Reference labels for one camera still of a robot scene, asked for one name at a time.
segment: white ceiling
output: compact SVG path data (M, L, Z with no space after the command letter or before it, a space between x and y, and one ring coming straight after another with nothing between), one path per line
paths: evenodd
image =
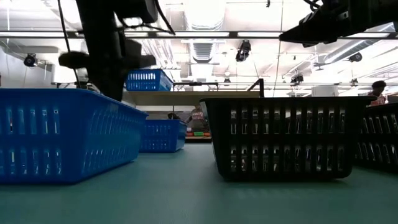
M0 30L60 30L61 25L57 17L56 0L0 0ZM184 23L184 5L188 0L160 0L164 6L167 19L175 30L185 30ZM210 0L202 0L203 17L206 15L206 8L211 7L205 2ZM271 6L266 7L266 0L226 0L226 13L223 30L225 31L281 31L287 30L297 25L298 21L306 16L309 12L309 6L299 0L272 0ZM77 8L74 0L62 0L62 6L65 18L69 21L70 28L78 27L76 21ZM9 26L7 21L7 9L9 9ZM278 40L250 40L252 45L251 56L243 63L236 63L236 49L239 47L241 40L228 39L225 44L218 44L216 57L212 62L219 63L213 67L214 79L222 82L224 73L230 73L232 82L253 83L259 77L265 79L265 82L282 83L282 77L286 82L290 82L288 72L291 72L300 63L308 60L313 62L313 57L317 54L327 54L333 52L339 47L347 44L350 40L339 40L333 44L319 44L316 47L303 48L300 44L291 44L286 42L279 43ZM70 40L72 49L80 50L81 40ZM190 61L188 44L182 44L180 39L172 39L172 53L175 62L181 68L180 78L182 80L188 77ZM18 53L35 53L24 52L26 46L38 47L38 57L42 60L51 62L57 61L58 52L51 54L46 51L40 51L41 47L56 47L59 52L66 51L63 39L12 39L9 47ZM348 83L352 77L360 78L362 75L371 74L372 71L385 66L386 61L398 58L397 50L393 50L385 55L394 47L398 46L396 40L382 40L373 46L361 51L364 59L358 63L338 62L327 65L322 71L315 71L308 67L306 71L309 76L304 77L305 83ZM388 82L394 82L394 77L398 75L395 70L389 73L378 74L377 77L360 78L360 83L371 83L375 80L384 79ZM308 93L311 86L306 88L298 87L298 93ZM247 85L230 85L225 88L245 89ZM349 86L340 87L341 90L349 90ZM286 90L277 90L276 95L284 95L290 92Z

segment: ceiling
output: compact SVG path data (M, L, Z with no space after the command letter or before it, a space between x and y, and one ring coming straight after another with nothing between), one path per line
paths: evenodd
M0 0L0 30L27 31L45 30L58 31L61 29L57 16L56 0ZM184 12L188 0L160 0L163 10L172 27L177 31L188 30L184 19ZM211 0L201 0L195 10L200 13L201 19L210 20L209 7L214 4ZM76 3L74 0L62 0L63 11L67 19L69 29L81 27L78 20ZM226 0L223 25L224 31L273 31L288 30L297 25L298 21L310 13L309 6L299 0L272 0L270 7L263 0ZM211 74L206 74L207 82L223 82L228 78L239 85L224 86L222 89L245 90L250 83L258 78L264 78L266 89L273 90L274 83L290 83L291 76L302 73L304 82L302 85L291 87L277 85L275 94L269 91L269 95L285 96L290 92L298 95L307 95L310 88L317 83L349 83L353 78L358 78L360 83L372 83L376 80L387 80L394 84L398 76L398 58L396 50L398 41L381 40L374 45L363 49L363 60L350 63L342 60L331 65L322 66L318 70L313 66L318 57L334 52L350 43L352 40L338 40L332 44L319 44L316 47L303 48L300 44L279 42L277 39L249 39L252 52L245 62L237 63L235 56L237 48L242 40L226 39L216 45L214 57L211 61ZM3 45L6 39L0 39ZM71 48L81 49L82 40L71 39ZM172 73L173 79L178 82L194 80L190 44L182 43L182 39L151 40L148 44L170 44L173 62L168 66L178 68ZM11 39L8 47L16 53L37 53L38 58L52 63L57 62L60 52L66 51L64 40L60 39ZM352 88L349 85L339 86L344 95L351 93L364 93L369 91L369 85Z

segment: wall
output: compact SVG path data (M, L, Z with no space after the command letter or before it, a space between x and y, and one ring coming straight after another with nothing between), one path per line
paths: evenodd
M6 54L0 47L1 88L55 88L52 73L43 68L28 68L24 62Z

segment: metal beam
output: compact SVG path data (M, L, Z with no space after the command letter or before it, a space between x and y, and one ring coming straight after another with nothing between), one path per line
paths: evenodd
M176 35L157 31L125 31L129 39L279 39L281 32L277 31L176 31ZM340 37L341 40L397 40L390 32L362 32L349 37ZM70 39L84 39L83 34L77 31L68 31ZM63 39L61 31L9 31L0 30L0 38L16 39Z

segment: ceiling duct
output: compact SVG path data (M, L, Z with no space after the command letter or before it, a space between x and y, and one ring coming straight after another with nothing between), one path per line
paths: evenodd
M226 9L225 0L186 1L184 3L185 25L189 31L219 31L224 23ZM206 40L190 43L191 62L209 63L216 53L217 44ZM208 78L213 71L213 65L191 65L193 79Z
M369 30L370 32L395 32L394 24L388 23L382 26L375 27ZM348 58L349 56L379 42L380 40L352 40L335 50L332 53L329 53L324 58L325 63L335 63L344 58Z

